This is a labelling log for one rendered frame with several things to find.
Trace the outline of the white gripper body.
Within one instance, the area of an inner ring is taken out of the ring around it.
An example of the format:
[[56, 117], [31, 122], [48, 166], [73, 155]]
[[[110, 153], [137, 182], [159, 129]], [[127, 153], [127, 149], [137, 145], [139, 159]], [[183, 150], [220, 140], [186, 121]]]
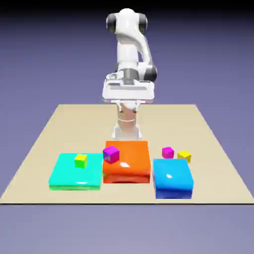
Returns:
[[105, 79], [102, 98], [106, 102], [154, 100], [154, 83], [134, 80], [133, 85], [126, 85], [122, 79]]

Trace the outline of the small purple cube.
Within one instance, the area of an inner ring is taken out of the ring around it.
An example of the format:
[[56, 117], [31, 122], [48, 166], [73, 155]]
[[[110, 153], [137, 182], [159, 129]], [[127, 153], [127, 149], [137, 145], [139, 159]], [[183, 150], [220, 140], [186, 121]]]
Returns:
[[103, 159], [104, 161], [113, 164], [119, 161], [120, 158], [120, 151], [118, 148], [114, 146], [108, 146], [103, 149]]

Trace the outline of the small magenta cube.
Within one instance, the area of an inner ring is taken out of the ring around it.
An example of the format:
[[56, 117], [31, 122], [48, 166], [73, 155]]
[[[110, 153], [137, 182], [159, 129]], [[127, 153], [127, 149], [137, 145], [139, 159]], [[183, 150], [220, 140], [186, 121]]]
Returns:
[[162, 156], [164, 159], [172, 159], [174, 158], [174, 149], [172, 147], [163, 147], [162, 148]]

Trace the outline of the small yellow-green cube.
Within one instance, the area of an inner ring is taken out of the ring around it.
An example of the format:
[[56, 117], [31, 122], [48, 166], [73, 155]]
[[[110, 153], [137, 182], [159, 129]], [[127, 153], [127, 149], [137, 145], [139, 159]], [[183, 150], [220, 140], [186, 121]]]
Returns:
[[75, 159], [75, 166], [77, 168], [85, 168], [87, 165], [87, 155], [86, 154], [77, 154]]

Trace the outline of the small yellow cube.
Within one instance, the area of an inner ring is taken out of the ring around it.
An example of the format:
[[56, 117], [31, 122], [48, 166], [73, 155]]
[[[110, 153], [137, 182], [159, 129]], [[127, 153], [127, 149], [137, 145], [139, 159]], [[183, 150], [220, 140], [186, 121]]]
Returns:
[[182, 150], [177, 154], [178, 159], [186, 159], [188, 163], [191, 162], [191, 153], [186, 150]]

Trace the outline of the large orange box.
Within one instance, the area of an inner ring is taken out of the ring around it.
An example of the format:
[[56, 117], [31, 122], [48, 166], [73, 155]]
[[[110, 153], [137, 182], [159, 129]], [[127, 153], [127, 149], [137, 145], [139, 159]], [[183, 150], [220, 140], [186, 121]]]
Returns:
[[150, 183], [151, 163], [147, 141], [107, 140], [105, 147], [119, 150], [119, 160], [103, 161], [103, 183]]

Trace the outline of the large blue box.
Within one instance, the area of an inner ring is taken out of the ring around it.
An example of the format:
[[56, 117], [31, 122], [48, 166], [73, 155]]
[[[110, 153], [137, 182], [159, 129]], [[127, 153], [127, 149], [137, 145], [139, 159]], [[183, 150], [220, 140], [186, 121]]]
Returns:
[[153, 182], [157, 199], [191, 199], [193, 177], [186, 159], [154, 159]]

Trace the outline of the large teal box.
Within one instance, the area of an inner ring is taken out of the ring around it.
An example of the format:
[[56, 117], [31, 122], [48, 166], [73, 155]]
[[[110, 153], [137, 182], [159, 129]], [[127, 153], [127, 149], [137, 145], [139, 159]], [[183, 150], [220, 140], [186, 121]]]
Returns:
[[101, 187], [103, 154], [88, 153], [85, 168], [75, 165], [76, 153], [61, 153], [49, 178], [49, 188], [57, 191], [98, 191]]

